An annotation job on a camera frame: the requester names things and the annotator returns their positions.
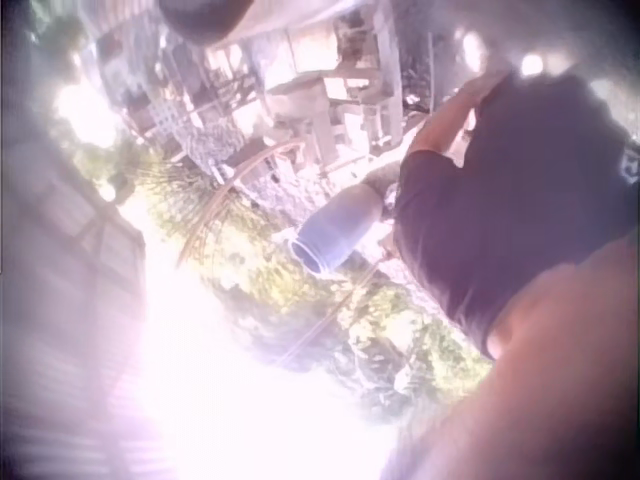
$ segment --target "sky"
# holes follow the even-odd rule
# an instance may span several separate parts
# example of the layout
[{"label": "sky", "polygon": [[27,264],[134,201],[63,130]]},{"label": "sky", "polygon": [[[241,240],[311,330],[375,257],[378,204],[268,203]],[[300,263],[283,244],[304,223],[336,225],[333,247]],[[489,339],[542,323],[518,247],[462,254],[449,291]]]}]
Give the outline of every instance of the sky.
[{"label": "sky", "polygon": [[392,427],[374,427],[325,377],[258,364],[229,338],[226,312],[163,243],[134,197],[122,214],[147,243],[147,330],[140,401],[181,478],[375,479]]}]

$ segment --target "skin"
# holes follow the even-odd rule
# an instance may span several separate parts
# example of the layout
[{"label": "skin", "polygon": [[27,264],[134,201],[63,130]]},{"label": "skin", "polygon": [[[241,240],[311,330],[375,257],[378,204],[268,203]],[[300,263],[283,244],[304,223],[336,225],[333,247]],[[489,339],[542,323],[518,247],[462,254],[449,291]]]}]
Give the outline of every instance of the skin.
[{"label": "skin", "polygon": [[[446,153],[504,78],[465,85],[409,149]],[[494,368],[424,437],[412,479],[600,479],[633,454],[638,425],[638,243],[542,273],[489,337]]]}]

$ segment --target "dark t-shirt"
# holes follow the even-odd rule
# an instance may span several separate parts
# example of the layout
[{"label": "dark t-shirt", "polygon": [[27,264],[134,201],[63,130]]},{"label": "dark t-shirt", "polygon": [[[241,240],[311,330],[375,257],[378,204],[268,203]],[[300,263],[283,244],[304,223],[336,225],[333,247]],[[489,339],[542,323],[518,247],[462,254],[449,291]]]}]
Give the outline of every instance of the dark t-shirt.
[{"label": "dark t-shirt", "polygon": [[576,78],[510,79],[478,112],[464,168],[428,151],[404,160],[400,255],[483,354],[534,277],[637,225],[637,184],[619,174],[626,140]]}]

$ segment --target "curved pole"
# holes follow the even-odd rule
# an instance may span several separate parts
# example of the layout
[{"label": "curved pole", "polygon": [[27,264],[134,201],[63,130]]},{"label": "curved pole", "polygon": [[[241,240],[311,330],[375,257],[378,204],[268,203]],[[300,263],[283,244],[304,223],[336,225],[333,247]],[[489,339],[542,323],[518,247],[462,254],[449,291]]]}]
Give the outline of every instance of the curved pole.
[{"label": "curved pole", "polygon": [[240,180],[247,173],[249,173],[253,168],[255,168],[258,164],[260,164],[260,162],[267,159],[271,155],[278,153],[280,150],[286,150],[289,148],[301,147],[301,146],[304,146],[304,140],[300,138],[287,140],[285,142],[278,143],[272,147],[269,147],[261,151],[260,153],[254,155],[253,157],[248,159],[246,162],[244,162],[242,165],[240,165],[236,169],[236,172],[233,175],[233,177],[227,183],[225,183],[222,187],[220,187],[218,190],[213,192],[213,195],[205,205],[202,211],[202,214],[196,221],[195,225],[191,228],[191,232],[189,233],[187,240],[184,242],[184,246],[182,247],[182,250],[180,251],[180,255],[178,256],[178,262],[176,264],[176,268],[179,268],[180,265],[182,265],[184,260],[187,258],[187,255],[191,250],[191,248],[193,247],[193,244],[195,243],[196,238],[198,236],[198,231],[200,230],[202,225],[204,225],[207,222],[207,220],[216,213],[216,210],[224,200],[225,196],[227,195],[227,193],[229,193],[229,191],[233,188],[233,186],[238,180]]},{"label": "curved pole", "polygon": [[289,360],[291,360],[298,353],[300,353],[300,351],[304,347],[306,347],[314,338],[316,338],[318,334],[320,334],[325,328],[327,328],[327,326],[331,323],[331,321],[335,318],[335,316],[347,304],[347,302],[353,296],[356,290],[365,286],[369,282],[369,280],[371,280],[371,278],[373,277],[373,274],[376,273],[380,264],[387,260],[388,260],[388,255],[385,255],[384,257],[380,258],[377,262],[373,263],[369,267],[369,269],[356,281],[351,291],[347,293],[347,295],[345,295],[345,297],[342,300],[340,300],[340,303],[338,303],[331,310],[329,310],[329,313],[327,313],[327,315],[321,321],[319,321],[313,327],[311,327],[311,329],[309,329],[307,333],[305,333],[296,343],[294,343],[293,346],[282,357],[278,358],[273,363],[273,366],[282,367],[283,365],[285,365]]}]

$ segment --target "corrugated metal sheet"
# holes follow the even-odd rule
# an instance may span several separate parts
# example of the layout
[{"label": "corrugated metal sheet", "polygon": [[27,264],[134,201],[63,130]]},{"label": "corrugated metal sheet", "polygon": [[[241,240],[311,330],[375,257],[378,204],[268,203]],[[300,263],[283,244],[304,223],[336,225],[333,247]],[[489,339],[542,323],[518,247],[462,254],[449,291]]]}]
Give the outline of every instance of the corrugated metal sheet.
[{"label": "corrugated metal sheet", "polygon": [[136,400],[143,237],[27,110],[16,8],[2,31],[2,478],[175,478]]}]

